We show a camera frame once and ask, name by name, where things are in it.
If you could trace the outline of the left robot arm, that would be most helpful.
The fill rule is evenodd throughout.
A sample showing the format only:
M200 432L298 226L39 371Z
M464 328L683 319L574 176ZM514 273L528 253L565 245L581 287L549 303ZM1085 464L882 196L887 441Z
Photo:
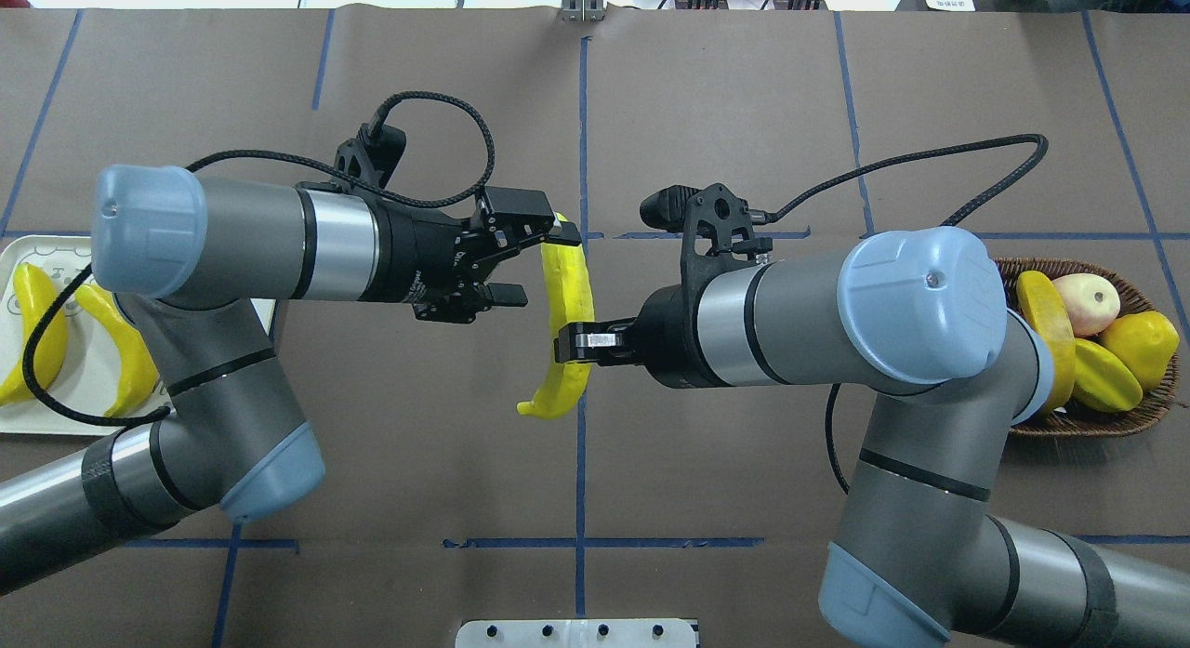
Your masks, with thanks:
M140 332L173 410L4 483L4 593L218 507L273 515L322 482L311 421L257 298L405 302L468 325L526 304L488 284L538 243L578 245L543 191L480 188L468 218L392 205L387 174L340 164L336 185L198 177L178 166L100 174L92 268Z

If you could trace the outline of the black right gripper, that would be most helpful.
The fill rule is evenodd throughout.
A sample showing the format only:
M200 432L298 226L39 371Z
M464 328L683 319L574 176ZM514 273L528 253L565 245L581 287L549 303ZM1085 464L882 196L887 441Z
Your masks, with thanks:
M571 322L555 338L558 364L643 364L651 377L672 389L708 385L702 365L684 336L681 287L663 287L641 304L633 321ZM632 342L628 331L632 326Z

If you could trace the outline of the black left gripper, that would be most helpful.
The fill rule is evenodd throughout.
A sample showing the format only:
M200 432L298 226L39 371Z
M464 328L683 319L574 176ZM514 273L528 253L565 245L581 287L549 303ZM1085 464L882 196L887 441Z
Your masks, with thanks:
M470 218L372 202L378 250L374 302L403 302L431 322L469 325L491 308L526 308L519 284L487 283L497 258L541 245L582 245L577 225L557 215L544 191L484 187Z

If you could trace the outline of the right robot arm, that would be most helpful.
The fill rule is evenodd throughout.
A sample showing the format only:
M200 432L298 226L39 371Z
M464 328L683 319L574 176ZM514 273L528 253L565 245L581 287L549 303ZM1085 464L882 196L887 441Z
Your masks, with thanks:
M1012 424L1041 410L1057 369L965 229L798 262L687 254L679 287L637 317L563 326L555 351L668 386L870 386L818 598L854 644L1186 644L1185 573L987 511Z

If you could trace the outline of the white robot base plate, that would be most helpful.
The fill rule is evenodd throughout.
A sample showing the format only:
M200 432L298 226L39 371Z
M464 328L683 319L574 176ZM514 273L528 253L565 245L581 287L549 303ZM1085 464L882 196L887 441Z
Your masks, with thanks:
M666 617L481 619L465 622L456 647L700 647L695 621Z

